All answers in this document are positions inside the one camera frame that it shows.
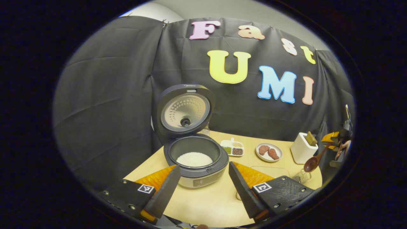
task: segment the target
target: yellow letter u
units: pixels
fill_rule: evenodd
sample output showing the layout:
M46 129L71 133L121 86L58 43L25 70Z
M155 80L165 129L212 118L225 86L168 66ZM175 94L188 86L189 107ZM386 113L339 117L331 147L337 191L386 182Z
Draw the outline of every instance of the yellow letter u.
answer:
M228 52L222 50L209 51L209 74L214 80L221 83L240 83L247 77L247 60L252 56L245 52L234 52L233 55L237 57L237 72L229 74L225 72L225 57L228 55Z

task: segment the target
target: blue letter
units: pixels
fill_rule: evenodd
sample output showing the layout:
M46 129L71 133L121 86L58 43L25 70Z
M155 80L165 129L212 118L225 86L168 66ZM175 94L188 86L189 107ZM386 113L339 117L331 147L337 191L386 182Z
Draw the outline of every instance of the blue letter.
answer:
M285 72L282 75L281 80L278 80L277 74L272 67L260 66L260 71L263 72L263 83L261 91L257 94L259 98L270 99L270 87L273 93L274 99L278 99L282 90L284 93L281 96L281 101L286 103L294 103L294 80L297 76L292 72Z

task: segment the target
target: orange letter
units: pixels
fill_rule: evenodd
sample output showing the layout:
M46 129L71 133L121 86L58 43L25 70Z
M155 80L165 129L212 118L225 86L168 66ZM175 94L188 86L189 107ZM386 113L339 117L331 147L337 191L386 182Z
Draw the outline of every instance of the orange letter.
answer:
M302 98L302 102L306 105L312 104L312 85L314 84L314 80L308 76L303 77L305 81L305 94L304 98Z
M255 26L241 25L239 26L239 29L241 30L239 30L237 34L239 34L239 36L241 37L256 38L259 40L263 40L264 38L266 38L263 34L261 34L260 29Z
M302 48L304 50L304 55L305 58L311 63L311 64L315 64L315 60L312 59L311 56L313 56L314 54L309 50L309 48L307 46L300 46L300 48Z
M293 44L291 41L289 41L289 40L287 40L287 39L285 39L285 38L281 38L281 42L283 43L282 46L284 47L284 49L285 49L288 53L290 53L290 54L292 54L292 55L294 55L294 56L297 55L297 50L295 50L294 44Z

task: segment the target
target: inner lid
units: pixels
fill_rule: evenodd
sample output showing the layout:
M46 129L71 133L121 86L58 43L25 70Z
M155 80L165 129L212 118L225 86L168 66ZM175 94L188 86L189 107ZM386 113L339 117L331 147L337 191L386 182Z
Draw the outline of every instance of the inner lid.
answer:
M163 108L161 123L174 132L199 126L208 116L209 100L198 93L188 92L171 99Z

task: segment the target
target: white wall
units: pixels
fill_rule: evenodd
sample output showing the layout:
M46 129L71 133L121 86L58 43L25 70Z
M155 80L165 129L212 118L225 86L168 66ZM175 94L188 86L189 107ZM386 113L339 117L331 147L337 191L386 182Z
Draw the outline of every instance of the white wall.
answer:
M154 0L152 2L168 7L185 19L238 18L268 24L302 39L317 49L330 50L327 44L299 22L268 5L253 0Z
M147 18L153 18L159 21L166 19L166 23L168 22L177 22L184 20L180 15L176 12L168 9L167 7L154 3L154 2L147 2L141 6L138 6L129 12L121 15L121 17L125 16L143 16Z

